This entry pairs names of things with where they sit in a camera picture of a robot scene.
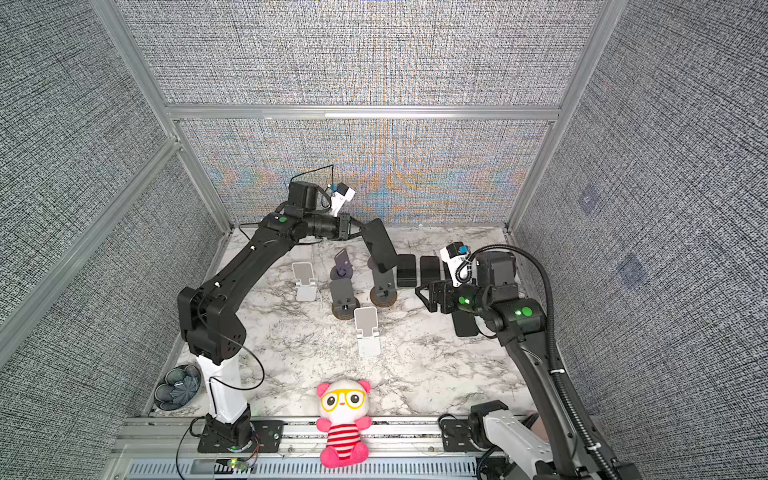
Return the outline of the black front phone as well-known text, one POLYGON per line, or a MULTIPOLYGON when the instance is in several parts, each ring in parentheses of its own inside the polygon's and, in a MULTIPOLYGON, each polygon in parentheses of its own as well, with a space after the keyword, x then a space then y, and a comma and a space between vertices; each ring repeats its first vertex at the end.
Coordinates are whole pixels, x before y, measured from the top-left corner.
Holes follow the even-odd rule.
POLYGON ((468 312, 455 311, 451 314, 454 332, 457 337, 474 337, 480 333, 477 326, 476 317, 468 312))

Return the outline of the black phone wooden stand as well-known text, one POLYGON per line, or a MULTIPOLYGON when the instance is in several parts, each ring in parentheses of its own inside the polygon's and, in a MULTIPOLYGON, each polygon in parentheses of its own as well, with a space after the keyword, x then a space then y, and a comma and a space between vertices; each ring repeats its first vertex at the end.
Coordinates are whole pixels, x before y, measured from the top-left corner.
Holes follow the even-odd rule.
POLYGON ((375 218, 365 223, 361 233, 363 241, 379 272, 385 273, 397 265, 397 251, 380 218, 375 218))

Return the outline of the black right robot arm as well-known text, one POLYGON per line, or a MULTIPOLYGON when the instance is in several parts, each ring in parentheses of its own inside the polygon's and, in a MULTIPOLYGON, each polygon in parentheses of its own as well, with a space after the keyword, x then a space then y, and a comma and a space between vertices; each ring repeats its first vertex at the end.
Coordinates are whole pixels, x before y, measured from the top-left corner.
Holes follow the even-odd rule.
POLYGON ((448 314, 459 337, 499 342, 523 376, 545 434, 537 435, 501 401, 471 409, 472 441, 484 454, 479 478, 493 478, 485 462, 502 452, 514 473, 529 479, 638 479, 618 459, 575 391, 561 358, 554 302, 543 265, 519 247, 492 244, 471 251, 454 242, 440 251, 445 273, 422 272, 415 293, 428 311, 448 314))

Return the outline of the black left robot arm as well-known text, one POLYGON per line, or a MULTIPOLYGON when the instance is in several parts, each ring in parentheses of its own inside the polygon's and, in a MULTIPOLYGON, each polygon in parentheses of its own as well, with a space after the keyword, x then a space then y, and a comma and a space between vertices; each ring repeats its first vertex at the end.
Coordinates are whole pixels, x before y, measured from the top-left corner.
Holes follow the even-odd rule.
POLYGON ((201 286, 186 287, 177 297, 180 333, 202 372, 209 411, 203 435, 234 451, 254 443, 251 409, 241 383, 238 356, 245 349, 247 331, 237 311, 258 280, 308 237, 333 241, 354 237, 362 223, 347 213, 336 215, 317 205, 327 197, 318 185, 293 181, 288 198, 266 214, 240 252, 201 286))

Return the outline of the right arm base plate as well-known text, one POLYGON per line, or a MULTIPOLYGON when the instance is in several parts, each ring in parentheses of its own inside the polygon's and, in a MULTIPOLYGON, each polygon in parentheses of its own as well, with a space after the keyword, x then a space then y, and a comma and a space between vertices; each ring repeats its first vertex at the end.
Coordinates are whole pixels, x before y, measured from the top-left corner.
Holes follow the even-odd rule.
POLYGON ((441 431, 443 450, 449 453, 480 452, 471 437, 471 430, 466 419, 459 419, 452 414, 443 414, 437 419, 441 431))

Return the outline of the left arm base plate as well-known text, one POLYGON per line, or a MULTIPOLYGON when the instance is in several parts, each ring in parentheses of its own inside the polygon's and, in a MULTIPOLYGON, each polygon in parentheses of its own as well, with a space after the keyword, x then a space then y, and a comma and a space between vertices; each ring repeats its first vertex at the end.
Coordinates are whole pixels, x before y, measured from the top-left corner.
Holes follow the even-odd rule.
POLYGON ((216 433, 206 425, 199 436, 197 452, 204 454, 245 454, 258 450, 260 453, 277 453, 284 433, 285 423, 281 420, 252 420, 245 428, 245 443, 237 446, 234 440, 223 433, 216 433))

